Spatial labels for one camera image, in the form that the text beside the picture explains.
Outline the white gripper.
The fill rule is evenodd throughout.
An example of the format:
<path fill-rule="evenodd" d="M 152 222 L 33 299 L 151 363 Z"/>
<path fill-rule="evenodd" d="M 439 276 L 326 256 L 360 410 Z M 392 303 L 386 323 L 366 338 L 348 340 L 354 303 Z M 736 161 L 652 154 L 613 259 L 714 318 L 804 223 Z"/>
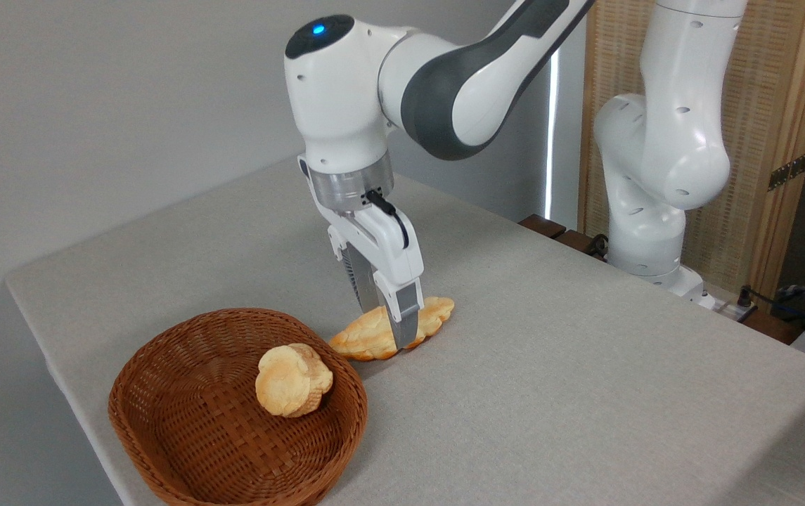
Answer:
<path fill-rule="evenodd" d="M 411 221 L 396 209 L 373 204 L 392 192 L 394 177 L 387 156 L 364 169 L 328 174 L 300 156 L 316 208 L 326 221 L 335 256 L 344 266 L 362 313 L 381 304 L 388 313 L 398 350 L 416 340 L 418 314 L 423 307 L 419 276 L 423 260 Z"/>

